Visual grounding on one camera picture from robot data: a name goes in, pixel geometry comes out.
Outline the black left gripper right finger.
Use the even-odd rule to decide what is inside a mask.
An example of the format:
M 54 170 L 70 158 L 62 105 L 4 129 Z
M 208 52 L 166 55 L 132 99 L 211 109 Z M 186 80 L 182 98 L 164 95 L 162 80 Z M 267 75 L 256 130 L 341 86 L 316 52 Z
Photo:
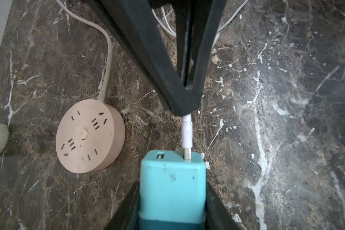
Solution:
M 212 185 L 206 183 L 205 230 L 240 230 Z

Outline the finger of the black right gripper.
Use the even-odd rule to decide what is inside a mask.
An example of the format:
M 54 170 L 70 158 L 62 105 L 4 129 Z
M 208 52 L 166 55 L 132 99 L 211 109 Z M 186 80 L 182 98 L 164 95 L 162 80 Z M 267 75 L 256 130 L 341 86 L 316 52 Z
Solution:
M 202 86 L 226 1 L 174 1 L 177 66 L 186 89 Z
M 186 89 L 166 51 L 152 10 L 174 1 L 87 1 L 113 37 L 135 61 L 156 90 L 164 108 L 175 116 L 200 107 L 203 86 Z

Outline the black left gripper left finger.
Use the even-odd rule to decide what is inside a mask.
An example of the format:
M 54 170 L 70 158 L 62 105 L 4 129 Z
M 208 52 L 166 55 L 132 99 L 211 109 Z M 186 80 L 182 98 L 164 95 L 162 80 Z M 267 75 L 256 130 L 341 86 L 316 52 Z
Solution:
M 140 183 L 135 182 L 104 230 L 139 229 Z

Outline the teal usb charger adapter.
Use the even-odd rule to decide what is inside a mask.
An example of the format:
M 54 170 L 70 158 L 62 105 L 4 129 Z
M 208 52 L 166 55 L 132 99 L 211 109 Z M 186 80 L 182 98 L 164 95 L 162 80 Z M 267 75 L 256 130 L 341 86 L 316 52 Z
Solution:
M 203 230 L 206 165 L 199 153 L 151 150 L 141 161 L 139 228 Z

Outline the pink round power strip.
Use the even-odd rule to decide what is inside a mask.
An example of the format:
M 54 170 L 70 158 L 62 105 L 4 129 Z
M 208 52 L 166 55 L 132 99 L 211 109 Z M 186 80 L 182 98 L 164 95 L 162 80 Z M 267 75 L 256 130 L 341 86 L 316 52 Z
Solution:
M 120 155 L 125 135 L 118 110 L 98 100 L 83 100 L 72 106 L 59 124 L 57 156 L 72 173 L 102 170 Z

